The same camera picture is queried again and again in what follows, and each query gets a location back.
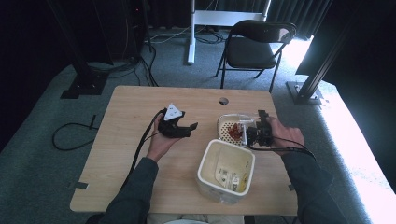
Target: long sleeve shirt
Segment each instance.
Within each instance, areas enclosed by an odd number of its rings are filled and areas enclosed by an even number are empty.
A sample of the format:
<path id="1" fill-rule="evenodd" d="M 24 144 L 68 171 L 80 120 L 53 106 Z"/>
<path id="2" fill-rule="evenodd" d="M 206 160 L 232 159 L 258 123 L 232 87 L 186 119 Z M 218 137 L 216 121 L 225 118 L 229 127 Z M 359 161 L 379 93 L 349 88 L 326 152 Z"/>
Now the long sleeve shirt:
<path id="1" fill-rule="evenodd" d="M 282 156 L 291 184 L 297 192 L 298 218 L 302 223 L 347 223 L 328 193 L 332 176 L 308 155 L 291 152 Z M 145 223 L 158 165 L 143 158 L 128 183 L 108 206 L 101 224 Z"/>

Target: table hole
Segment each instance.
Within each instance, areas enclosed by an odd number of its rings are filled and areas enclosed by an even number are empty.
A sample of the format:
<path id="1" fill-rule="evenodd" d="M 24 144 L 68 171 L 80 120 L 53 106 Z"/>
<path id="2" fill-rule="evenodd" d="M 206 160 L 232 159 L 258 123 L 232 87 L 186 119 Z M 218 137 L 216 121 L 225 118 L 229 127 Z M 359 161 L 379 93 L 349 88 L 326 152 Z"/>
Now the table hole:
<path id="1" fill-rule="evenodd" d="M 227 104 L 229 103 L 229 101 L 228 101 L 227 98 L 221 97 L 221 98 L 219 98 L 219 103 L 220 103 L 221 105 L 227 105 Z"/>

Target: white bucket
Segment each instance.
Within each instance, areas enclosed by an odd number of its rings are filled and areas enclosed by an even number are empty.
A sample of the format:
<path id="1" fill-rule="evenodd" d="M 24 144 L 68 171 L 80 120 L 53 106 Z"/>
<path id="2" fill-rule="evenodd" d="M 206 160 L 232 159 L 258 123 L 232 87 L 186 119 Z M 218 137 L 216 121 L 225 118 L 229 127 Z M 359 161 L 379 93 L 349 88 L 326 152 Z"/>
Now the white bucket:
<path id="1" fill-rule="evenodd" d="M 254 154 L 245 148 L 214 139 L 198 169 L 200 192 L 220 203 L 237 203 L 248 194 Z"/>

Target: person's arm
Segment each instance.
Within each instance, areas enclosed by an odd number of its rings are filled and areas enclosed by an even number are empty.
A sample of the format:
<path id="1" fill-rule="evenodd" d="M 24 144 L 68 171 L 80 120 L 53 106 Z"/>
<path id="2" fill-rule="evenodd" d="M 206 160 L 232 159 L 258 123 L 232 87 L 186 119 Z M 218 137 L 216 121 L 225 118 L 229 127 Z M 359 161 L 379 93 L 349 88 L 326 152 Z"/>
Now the person's arm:
<path id="1" fill-rule="evenodd" d="M 304 137 L 298 128 L 283 126 L 278 119 L 268 118 L 274 143 L 271 147 L 301 147 Z M 297 193 L 297 216 L 302 223 L 347 223 L 328 189 L 332 175 L 322 170 L 314 158 L 300 152 L 279 151 L 291 184 Z"/>
<path id="2" fill-rule="evenodd" d="M 142 158 L 129 176 L 127 184 L 107 207 L 100 223 L 145 223 L 150 208 L 150 200 L 155 178 L 158 173 L 157 162 L 179 138 L 167 138 L 158 133 L 160 114 L 154 122 L 150 146 L 146 158 Z"/>

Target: table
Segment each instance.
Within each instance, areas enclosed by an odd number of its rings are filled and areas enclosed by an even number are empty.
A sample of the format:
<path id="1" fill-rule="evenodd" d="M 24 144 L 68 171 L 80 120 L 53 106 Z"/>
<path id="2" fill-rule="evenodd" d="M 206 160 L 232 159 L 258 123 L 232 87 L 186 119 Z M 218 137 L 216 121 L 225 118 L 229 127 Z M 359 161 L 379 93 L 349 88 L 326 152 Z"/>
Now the table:
<path id="1" fill-rule="evenodd" d="M 191 37 L 188 64 L 195 59 L 195 25 L 234 26 L 239 21 L 266 21 L 271 0 L 266 0 L 262 13 L 195 10 L 195 0 L 191 0 Z"/>
<path id="2" fill-rule="evenodd" d="M 227 98 L 229 103 L 220 104 L 220 98 Z M 297 196 L 290 191 L 283 162 L 274 152 L 254 152 L 256 165 L 250 190 L 237 204 L 207 199 L 199 193 L 195 179 L 207 144 L 218 138 L 218 118 L 224 114 L 257 113 L 258 109 L 276 117 L 269 92 L 133 86 L 114 90 L 79 180 L 89 186 L 76 189 L 70 203 L 73 211 L 106 210 L 128 175 L 143 132 L 152 117 L 170 103 L 186 112 L 179 126 L 198 122 L 198 127 L 159 161 L 151 213 L 296 215 Z M 149 142 L 143 145 L 140 158 L 147 154 L 148 147 Z"/>

